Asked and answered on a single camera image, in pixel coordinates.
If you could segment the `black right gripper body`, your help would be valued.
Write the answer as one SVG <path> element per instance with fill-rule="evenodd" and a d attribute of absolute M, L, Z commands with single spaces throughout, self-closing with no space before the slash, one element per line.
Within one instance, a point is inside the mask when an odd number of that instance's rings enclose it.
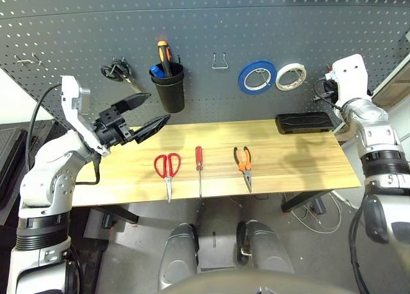
<path fill-rule="evenodd" d="M 333 79 L 327 79 L 323 77 L 322 85 L 323 93 L 322 97 L 327 101 L 333 104 L 336 104 L 338 101 L 338 84 Z"/>

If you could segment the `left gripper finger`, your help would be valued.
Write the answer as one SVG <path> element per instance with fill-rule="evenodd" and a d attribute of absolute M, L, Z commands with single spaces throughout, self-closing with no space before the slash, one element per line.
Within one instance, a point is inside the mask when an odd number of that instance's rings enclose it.
<path fill-rule="evenodd" d="M 147 92 L 129 95 L 120 101 L 120 111 L 131 111 L 141 106 L 150 96 L 151 94 Z"/>
<path fill-rule="evenodd" d="M 134 140 L 137 143 L 142 143 L 148 138 L 158 133 L 169 121 L 171 115 L 162 115 L 146 122 L 142 127 L 134 132 Z"/>

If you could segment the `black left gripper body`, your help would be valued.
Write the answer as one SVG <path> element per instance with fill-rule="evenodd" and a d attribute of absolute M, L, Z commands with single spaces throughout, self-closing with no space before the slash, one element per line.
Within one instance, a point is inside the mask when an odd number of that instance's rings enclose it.
<path fill-rule="evenodd" d="M 106 147 L 125 145 L 134 140 L 134 132 L 131 130 L 122 114 L 131 110 L 126 101 L 119 101 L 108 109 L 99 113 L 94 122 L 94 132 L 99 141 Z"/>

